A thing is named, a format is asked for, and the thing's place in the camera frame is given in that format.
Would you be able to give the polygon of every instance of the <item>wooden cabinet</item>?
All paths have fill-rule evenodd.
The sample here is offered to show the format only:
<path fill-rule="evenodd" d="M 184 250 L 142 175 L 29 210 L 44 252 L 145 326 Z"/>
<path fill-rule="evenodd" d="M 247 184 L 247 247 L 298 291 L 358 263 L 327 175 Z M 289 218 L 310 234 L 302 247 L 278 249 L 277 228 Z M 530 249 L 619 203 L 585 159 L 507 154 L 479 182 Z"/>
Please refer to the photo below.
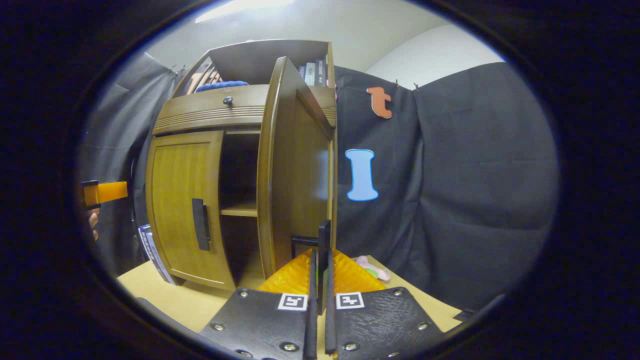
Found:
<path fill-rule="evenodd" d="M 292 59 L 321 56 L 330 87 L 309 87 Z M 209 59 L 202 78 L 252 85 L 178 96 L 188 87 L 183 81 L 165 103 L 148 157 L 147 208 L 170 274 L 250 287 L 256 282 L 247 278 L 265 279 L 291 259 L 291 236 L 317 236 L 318 225 L 335 216 L 331 57 L 330 43 L 299 40 L 213 49 L 185 81 Z"/>

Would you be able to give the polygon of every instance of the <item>ceiling light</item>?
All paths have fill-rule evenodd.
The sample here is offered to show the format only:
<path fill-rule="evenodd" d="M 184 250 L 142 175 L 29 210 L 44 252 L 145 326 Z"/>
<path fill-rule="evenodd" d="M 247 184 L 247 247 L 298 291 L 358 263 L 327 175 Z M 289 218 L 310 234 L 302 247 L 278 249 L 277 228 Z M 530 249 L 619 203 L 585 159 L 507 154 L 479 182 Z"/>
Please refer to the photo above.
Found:
<path fill-rule="evenodd" d="M 196 24 L 215 17 L 228 15 L 230 13 L 241 12 L 249 9 L 266 8 L 275 5 L 291 4 L 293 0 L 233 0 L 206 12 L 196 19 Z"/>

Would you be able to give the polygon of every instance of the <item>black curtain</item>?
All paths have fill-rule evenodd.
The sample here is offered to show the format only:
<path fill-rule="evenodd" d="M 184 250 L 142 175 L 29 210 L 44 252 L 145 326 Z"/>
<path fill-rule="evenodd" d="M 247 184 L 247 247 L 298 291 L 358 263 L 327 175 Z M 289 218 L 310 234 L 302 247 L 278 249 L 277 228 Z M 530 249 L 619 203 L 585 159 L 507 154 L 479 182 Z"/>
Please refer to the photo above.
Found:
<path fill-rule="evenodd" d="M 135 199 L 142 197 L 144 201 L 143 151 L 148 150 L 158 111 L 185 73 L 171 71 L 147 53 L 134 56 L 105 86 L 88 117 L 78 154 L 78 178 L 101 183 L 127 181 L 129 191 L 128 198 L 102 205 L 96 225 L 104 265 L 115 276 L 147 260 L 137 236 L 137 226 L 146 224 L 146 209 L 134 207 Z"/>
<path fill-rule="evenodd" d="M 558 164 L 548 120 L 506 63 L 398 87 L 336 67 L 338 249 L 370 254 L 458 308 L 478 309 L 532 265 L 548 233 Z M 367 87 L 391 96 L 371 110 Z M 344 151 L 369 149 L 379 196 L 346 197 Z"/>

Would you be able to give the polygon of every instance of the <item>hand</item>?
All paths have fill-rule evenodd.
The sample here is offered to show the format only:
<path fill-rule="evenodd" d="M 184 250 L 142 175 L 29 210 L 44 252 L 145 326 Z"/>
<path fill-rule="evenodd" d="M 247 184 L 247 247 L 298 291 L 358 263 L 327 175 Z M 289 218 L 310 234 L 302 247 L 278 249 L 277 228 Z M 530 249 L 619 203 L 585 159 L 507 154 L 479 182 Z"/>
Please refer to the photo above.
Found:
<path fill-rule="evenodd" d="M 98 230 L 95 230 L 95 224 L 98 224 L 98 214 L 100 209 L 89 210 L 89 227 L 93 230 L 93 239 L 98 240 Z"/>

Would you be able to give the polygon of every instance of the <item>ceiling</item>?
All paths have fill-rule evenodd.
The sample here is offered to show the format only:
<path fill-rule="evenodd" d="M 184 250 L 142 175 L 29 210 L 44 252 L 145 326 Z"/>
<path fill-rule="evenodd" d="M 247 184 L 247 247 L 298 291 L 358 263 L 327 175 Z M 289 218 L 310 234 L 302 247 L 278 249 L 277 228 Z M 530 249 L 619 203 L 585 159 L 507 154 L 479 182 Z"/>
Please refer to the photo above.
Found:
<path fill-rule="evenodd" d="M 167 31 L 148 54 L 167 67 L 188 68 L 208 49 L 247 40 L 323 40 L 332 42 L 334 64 L 364 72 L 405 41 L 447 24 L 402 0 L 294 0 L 195 24 L 210 9 Z"/>

